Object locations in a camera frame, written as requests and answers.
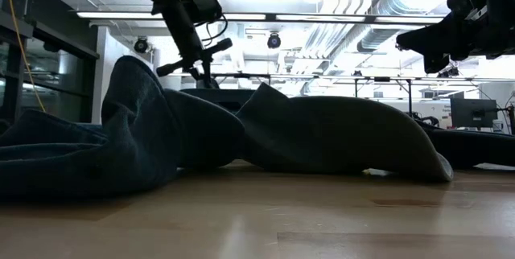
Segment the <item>metal frame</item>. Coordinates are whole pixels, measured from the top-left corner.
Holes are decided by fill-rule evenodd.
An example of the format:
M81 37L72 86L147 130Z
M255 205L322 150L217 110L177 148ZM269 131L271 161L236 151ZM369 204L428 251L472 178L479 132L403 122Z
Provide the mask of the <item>metal frame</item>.
M20 115L23 89L23 60L22 51L18 46L9 46L7 56L7 71L11 75L4 75L6 80L6 91L4 92L3 105L0 108L0 116L9 121L15 120Z
M16 19L18 23L19 34L23 38L32 38L34 27L25 23L25 21ZM16 37L16 27L13 23L13 18L10 14L0 10L0 36L2 39L10 44L18 45L18 38Z
M189 77L188 73L174 73L169 76L181 76L181 77ZM269 84L271 84L272 79L292 79L292 80L312 80L312 79L331 79L331 80L352 80L352 82L338 82L336 81L334 84L353 84L354 85L354 96L358 97L359 89L357 85L359 84L367 84L371 80L377 82L378 84L390 84L389 82L397 82L397 84L401 85L401 87L408 92L408 109L409 114L413 114L413 96L411 91L411 86L414 81L434 81L434 82L515 82L515 79L505 79L505 78L434 78L434 77L385 77L385 76L328 76L328 75L290 75L290 74L250 74L250 73L213 73L213 77L235 77L235 78L267 78L269 80ZM405 81L408 84L408 89L406 89L401 81Z
M98 53L91 51L90 49L75 43L68 37L52 30L50 27L43 23L36 22L34 27L34 38L40 39L45 43L52 43L66 52L77 56L84 60L97 60L100 58Z
M78 11L77 15L90 21L162 21L161 15L148 12ZM428 26L439 23L444 16L378 15L378 14L287 14L287 13L224 13L228 22L259 23L335 23L367 25Z
M21 70L23 70L23 72L22 72L23 83L32 84L31 80L27 79L25 77L25 68L23 68ZM11 71L5 72L2 76L5 78L15 78L15 79L18 79L18 77L19 77L18 74L15 74ZM35 77L33 77L32 79L34 80L35 86L44 87L44 88L47 88L50 90L54 90L54 91L58 91L61 93L66 93L66 94L70 94L70 95L74 95L74 96L78 96L78 97L91 97L92 96L90 94L87 94L87 93L81 92L81 91L67 90L65 88L60 87L57 84L48 83L47 81L39 80Z

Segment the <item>wooden table surface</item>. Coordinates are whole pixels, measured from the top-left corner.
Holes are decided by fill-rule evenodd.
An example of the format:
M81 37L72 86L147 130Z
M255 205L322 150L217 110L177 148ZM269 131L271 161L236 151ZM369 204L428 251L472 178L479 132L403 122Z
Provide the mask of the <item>wooden table surface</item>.
M515 172L450 184L236 162L144 194L0 205L0 258L515 258Z

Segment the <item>ceiling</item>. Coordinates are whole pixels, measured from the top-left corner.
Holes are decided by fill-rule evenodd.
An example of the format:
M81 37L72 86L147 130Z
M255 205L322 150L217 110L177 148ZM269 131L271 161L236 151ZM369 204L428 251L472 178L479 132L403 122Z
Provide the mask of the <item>ceiling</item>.
M150 11L150 0L63 0L76 10ZM446 14L446 0L219 0L224 12L275 12L323 14ZM175 62L179 53L163 22L125 21L105 23L114 35L132 43L140 35L149 36L154 46L165 53L163 64ZM222 23L210 26L212 34ZM412 51L400 52L395 48L395 36L413 27L394 29L367 25L322 25L315 23L233 23L222 36L233 40L233 48L215 57L214 68L221 72L304 73L323 71L332 75L350 75L360 70L368 76L424 76L422 57ZM197 29L201 38L207 38L204 27ZM278 32L282 40L279 49L271 50L266 41L271 32ZM373 39L365 45L363 42ZM373 47L363 52L359 46ZM488 64L471 59L460 63L462 73L469 76L495 76L482 70ZM325 87L333 93L335 85ZM286 83L284 88L298 86Z

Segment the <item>camera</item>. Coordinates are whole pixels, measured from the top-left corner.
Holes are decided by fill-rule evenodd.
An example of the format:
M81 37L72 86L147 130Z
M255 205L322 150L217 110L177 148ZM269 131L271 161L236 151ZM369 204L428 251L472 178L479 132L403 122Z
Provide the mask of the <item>camera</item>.
M152 44L147 41L147 37L138 37L138 41L134 45L134 50L137 53L146 54L152 51Z
M279 38L279 34L278 33L270 34L267 45L268 45L268 48L270 48L270 49L277 49L277 48L281 47L281 38Z

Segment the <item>fluorescent light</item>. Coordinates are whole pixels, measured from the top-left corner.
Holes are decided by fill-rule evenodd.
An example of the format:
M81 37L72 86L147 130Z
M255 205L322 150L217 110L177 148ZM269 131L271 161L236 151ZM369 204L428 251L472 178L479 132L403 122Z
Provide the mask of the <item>fluorescent light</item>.
M190 73L170 73L167 76L175 76L175 77L189 77Z
M437 78L437 77L423 77L424 81L467 81L468 78Z
M264 14L224 14L228 20L265 20Z
M83 19L105 19L105 20L162 20L161 14L152 15L146 12L77 12ZM225 14L228 20L252 21L265 20L264 14Z
M151 13L138 12L77 12L77 15L83 19L142 19L142 20L160 20L162 15L152 15Z
M509 78L470 78L474 81L481 81L481 82L515 82L514 79Z
M275 74L270 75L270 78L276 78L276 79L313 79L315 76L313 75L291 75L291 74Z
M410 16L398 16L398 17L376 17L375 23L416 23L431 25L442 22L443 17L410 17Z
M338 80L356 80L356 79L361 79L361 80L364 80L365 78L363 77L358 77L358 76L335 76L335 75L324 75L324 76L321 76L320 78L324 78L324 79L338 79Z
M347 22L362 23L365 17L352 17L342 15L322 15L322 14L278 14L276 17L279 21L310 21L310 22Z
M265 29L245 29L246 35L268 35L270 30Z
M401 25L401 24L373 24L370 25L373 29L379 30L418 30L423 28L425 25Z

